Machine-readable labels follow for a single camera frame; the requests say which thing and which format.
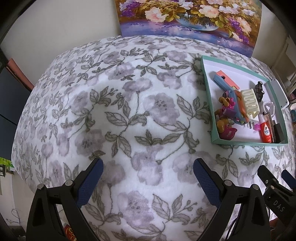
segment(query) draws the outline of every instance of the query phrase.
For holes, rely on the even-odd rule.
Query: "wire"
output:
[[[13,208],[12,210],[11,210],[11,214],[14,216],[14,217],[16,217],[19,221],[18,222],[15,222],[15,221],[12,221],[12,220],[10,220],[10,219],[6,219],[8,222],[10,222],[10,224],[12,224],[12,223],[18,223],[19,225],[20,225],[20,216],[19,216],[19,214],[18,214],[18,211],[15,209],[15,208]]]
[[[237,220],[237,218],[235,218],[235,219],[233,220],[232,224],[230,225],[230,228],[228,229],[228,232],[227,232],[227,235],[226,235],[225,241],[228,239],[228,235],[230,234],[230,231],[231,231],[231,229],[232,229],[232,226],[235,224],[236,220]]]

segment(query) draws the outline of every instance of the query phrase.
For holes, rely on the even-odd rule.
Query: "painting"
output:
[[[214,43],[251,57],[259,33],[259,0],[115,0],[121,32]]]

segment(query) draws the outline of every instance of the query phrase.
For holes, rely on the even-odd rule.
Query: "red package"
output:
[[[72,228],[68,224],[66,224],[64,226],[64,230],[65,230],[65,233],[66,233],[67,238],[70,241],[77,241],[77,238],[75,237]]]

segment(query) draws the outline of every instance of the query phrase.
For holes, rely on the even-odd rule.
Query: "bed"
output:
[[[202,55],[274,77],[254,58],[180,37],[117,36],[57,56],[18,124],[17,172],[35,192],[39,183],[55,187],[75,179],[100,157],[104,173],[82,211],[101,240],[195,241],[216,210],[193,174],[196,158],[223,179],[256,183],[262,192],[260,165],[280,183],[282,170],[295,172],[288,109],[288,145],[211,144]]]

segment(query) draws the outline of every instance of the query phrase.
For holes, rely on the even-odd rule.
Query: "blue gripper pad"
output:
[[[281,177],[291,189],[296,188],[296,179],[287,170],[282,171]]]
[[[202,189],[205,192],[210,204],[219,208],[221,205],[220,191],[214,181],[211,179],[208,172],[199,162],[199,159],[200,158],[196,159],[193,164],[194,175],[202,186]]]
[[[78,189],[76,204],[79,208],[88,203],[91,194],[96,188],[96,185],[103,173],[103,170],[103,161],[101,159],[98,159],[98,161]]]

